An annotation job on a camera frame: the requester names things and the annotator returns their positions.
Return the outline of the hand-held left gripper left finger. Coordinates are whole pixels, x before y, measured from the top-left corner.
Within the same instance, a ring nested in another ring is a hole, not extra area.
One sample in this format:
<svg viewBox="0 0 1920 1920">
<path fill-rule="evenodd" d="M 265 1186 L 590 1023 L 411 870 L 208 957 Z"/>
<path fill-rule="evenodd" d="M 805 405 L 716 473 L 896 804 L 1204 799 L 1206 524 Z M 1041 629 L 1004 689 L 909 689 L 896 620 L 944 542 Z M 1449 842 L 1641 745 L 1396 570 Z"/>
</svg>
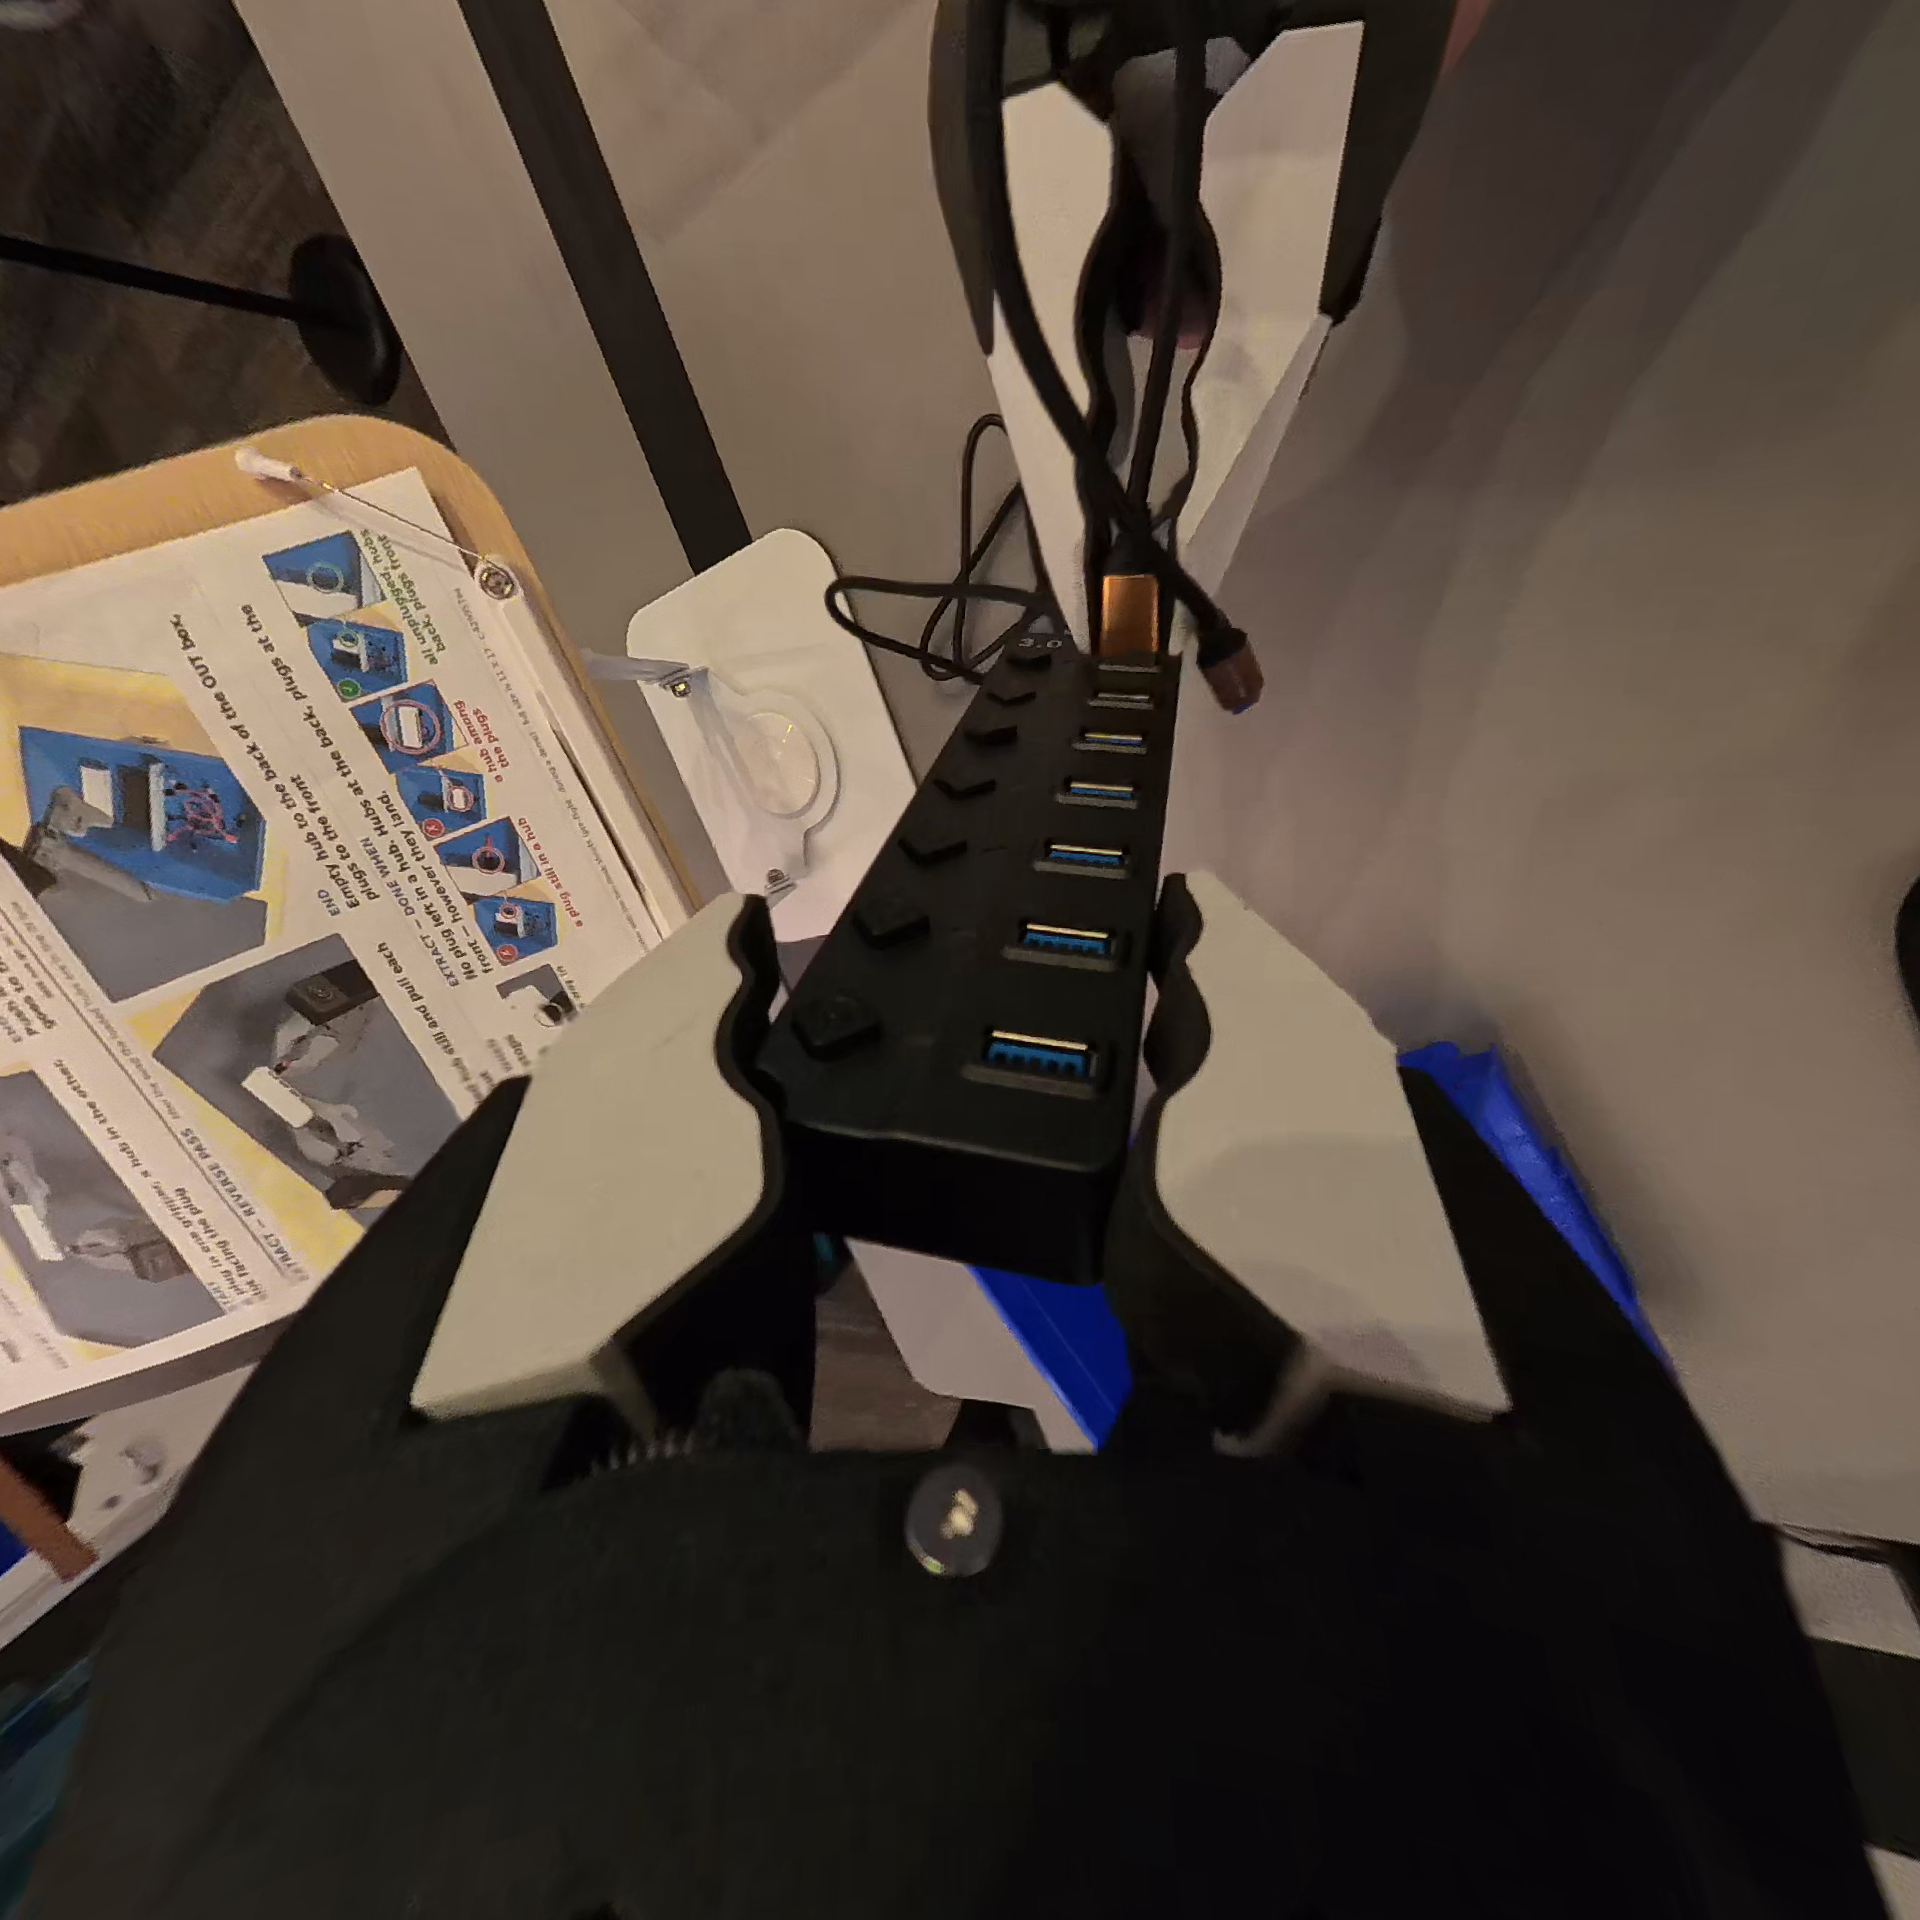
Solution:
<svg viewBox="0 0 1920 1920">
<path fill-rule="evenodd" d="M 779 989 L 761 896 L 722 896 L 600 992 L 537 1063 L 426 1343 L 450 1421 L 602 1399 L 691 1426 L 708 1382 L 814 1386 L 812 1239 L 757 1069 Z"/>
</svg>

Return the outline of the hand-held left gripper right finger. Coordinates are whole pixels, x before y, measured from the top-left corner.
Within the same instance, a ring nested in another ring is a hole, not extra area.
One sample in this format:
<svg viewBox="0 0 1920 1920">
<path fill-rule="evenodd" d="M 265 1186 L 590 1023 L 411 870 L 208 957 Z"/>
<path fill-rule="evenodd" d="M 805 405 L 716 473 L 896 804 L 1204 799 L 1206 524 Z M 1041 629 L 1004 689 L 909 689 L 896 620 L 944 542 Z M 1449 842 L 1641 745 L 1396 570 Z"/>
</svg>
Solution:
<svg viewBox="0 0 1920 1920">
<path fill-rule="evenodd" d="M 1214 1450 L 1283 1450 L 1336 1397 L 1489 1423 L 1512 1397 L 1400 1057 L 1216 876 L 1168 876 L 1152 1081 L 1109 1222 L 1137 1377 Z"/>
</svg>

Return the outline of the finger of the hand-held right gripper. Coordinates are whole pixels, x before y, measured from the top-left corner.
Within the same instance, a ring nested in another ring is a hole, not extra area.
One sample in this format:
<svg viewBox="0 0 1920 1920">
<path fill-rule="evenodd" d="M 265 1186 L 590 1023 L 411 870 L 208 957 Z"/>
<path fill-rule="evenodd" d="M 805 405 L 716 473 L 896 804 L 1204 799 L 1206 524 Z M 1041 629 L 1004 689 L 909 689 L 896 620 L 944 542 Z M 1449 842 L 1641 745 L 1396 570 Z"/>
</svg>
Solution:
<svg viewBox="0 0 1920 1920">
<path fill-rule="evenodd" d="M 1025 284 L 1042 340 L 1083 413 L 1091 392 L 1074 308 L 1114 200 L 1114 140 L 1060 82 L 1009 98 L 1001 125 Z M 1085 516 L 1073 453 L 1004 329 L 997 329 L 987 368 L 1048 580 L 1056 599 L 1085 600 Z"/>
<path fill-rule="evenodd" d="M 1192 385 L 1185 562 L 1233 562 L 1328 340 L 1321 295 L 1360 46 L 1358 21 L 1288 30 L 1206 120 L 1220 302 Z"/>
</svg>

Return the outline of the black usb hub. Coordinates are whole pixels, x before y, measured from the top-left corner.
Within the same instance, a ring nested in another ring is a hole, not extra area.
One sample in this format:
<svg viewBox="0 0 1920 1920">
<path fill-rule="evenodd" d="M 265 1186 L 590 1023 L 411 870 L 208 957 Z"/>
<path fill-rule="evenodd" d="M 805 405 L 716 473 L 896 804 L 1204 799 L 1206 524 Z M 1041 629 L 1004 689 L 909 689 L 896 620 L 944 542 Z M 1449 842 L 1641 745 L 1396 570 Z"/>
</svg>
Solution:
<svg viewBox="0 0 1920 1920">
<path fill-rule="evenodd" d="M 980 680 L 760 1055 L 816 1228 L 1097 1281 L 1179 693 L 1048 640 Z"/>
</svg>

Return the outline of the person's right hand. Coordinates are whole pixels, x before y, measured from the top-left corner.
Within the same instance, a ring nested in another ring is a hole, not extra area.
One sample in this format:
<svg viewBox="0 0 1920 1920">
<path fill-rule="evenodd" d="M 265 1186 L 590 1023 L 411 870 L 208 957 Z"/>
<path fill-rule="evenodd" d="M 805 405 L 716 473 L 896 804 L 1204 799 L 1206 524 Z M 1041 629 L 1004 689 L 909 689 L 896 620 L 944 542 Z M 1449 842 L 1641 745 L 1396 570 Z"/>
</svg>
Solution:
<svg viewBox="0 0 1920 1920">
<path fill-rule="evenodd" d="M 1118 314 L 1126 336 L 1149 342 L 1162 329 L 1166 295 L 1166 224 L 1152 200 L 1133 194 L 1121 205 Z M 1201 348 L 1219 313 L 1219 246 L 1210 214 L 1201 207 L 1189 233 L 1174 345 Z"/>
</svg>

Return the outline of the blue plastic bin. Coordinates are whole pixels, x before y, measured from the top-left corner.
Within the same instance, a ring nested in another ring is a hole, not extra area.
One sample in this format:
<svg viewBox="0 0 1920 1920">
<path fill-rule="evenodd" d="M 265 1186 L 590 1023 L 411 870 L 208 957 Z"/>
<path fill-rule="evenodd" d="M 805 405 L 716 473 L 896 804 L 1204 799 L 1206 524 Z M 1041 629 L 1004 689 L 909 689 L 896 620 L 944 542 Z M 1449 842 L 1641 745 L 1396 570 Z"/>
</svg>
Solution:
<svg viewBox="0 0 1920 1920">
<path fill-rule="evenodd" d="M 1500 1052 L 1434 1041 L 1403 1052 L 1400 1064 L 1430 1077 L 1594 1273 L 1641 1342 L 1656 1358 L 1670 1362 L 1617 1239 L 1573 1166 L 1534 1117 Z M 1121 1321 L 1107 1295 L 1097 1286 L 1033 1280 L 984 1263 L 974 1263 L 970 1274 L 1037 1369 L 1051 1401 L 1076 1431 L 1080 1447 L 1100 1449 L 1133 1382 Z"/>
</svg>

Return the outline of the black round stand base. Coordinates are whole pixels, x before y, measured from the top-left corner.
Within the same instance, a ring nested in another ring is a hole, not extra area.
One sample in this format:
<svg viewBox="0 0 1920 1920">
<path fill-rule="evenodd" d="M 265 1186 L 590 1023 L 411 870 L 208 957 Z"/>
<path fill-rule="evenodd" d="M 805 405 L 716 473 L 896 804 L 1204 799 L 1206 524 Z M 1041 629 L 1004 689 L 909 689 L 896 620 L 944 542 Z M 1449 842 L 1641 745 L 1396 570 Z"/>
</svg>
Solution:
<svg viewBox="0 0 1920 1920">
<path fill-rule="evenodd" d="M 214 278 L 165 272 L 133 260 L 22 236 L 2 236 L 8 264 L 99 281 L 293 326 L 306 358 L 345 400 L 378 409 L 395 398 L 404 350 L 364 258 L 349 238 L 315 233 L 291 253 L 284 293 L 258 293 Z"/>
</svg>

